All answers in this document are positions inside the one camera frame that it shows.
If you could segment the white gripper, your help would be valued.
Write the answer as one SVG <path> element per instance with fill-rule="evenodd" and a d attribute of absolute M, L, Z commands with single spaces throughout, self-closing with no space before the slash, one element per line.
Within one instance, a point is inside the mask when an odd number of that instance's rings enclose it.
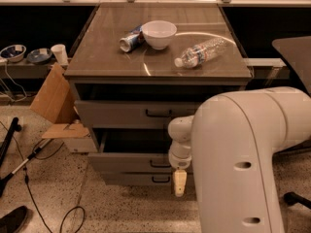
<path fill-rule="evenodd" d="M 168 159 L 170 165 L 176 169 L 173 172 L 174 194 L 176 197 L 182 197 L 187 183 L 187 172 L 185 170 L 190 167 L 191 157 L 181 158 L 169 153 Z"/>

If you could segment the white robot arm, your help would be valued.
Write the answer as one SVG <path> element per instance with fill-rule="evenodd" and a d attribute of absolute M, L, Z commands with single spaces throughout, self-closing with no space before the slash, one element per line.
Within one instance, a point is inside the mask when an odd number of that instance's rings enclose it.
<path fill-rule="evenodd" d="M 272 156 L 311 136 L 311 98 L 293 87 L 218 94 L 169 123 L 175 194 L 191 167 L 202 233 L 285 233 Z"/>

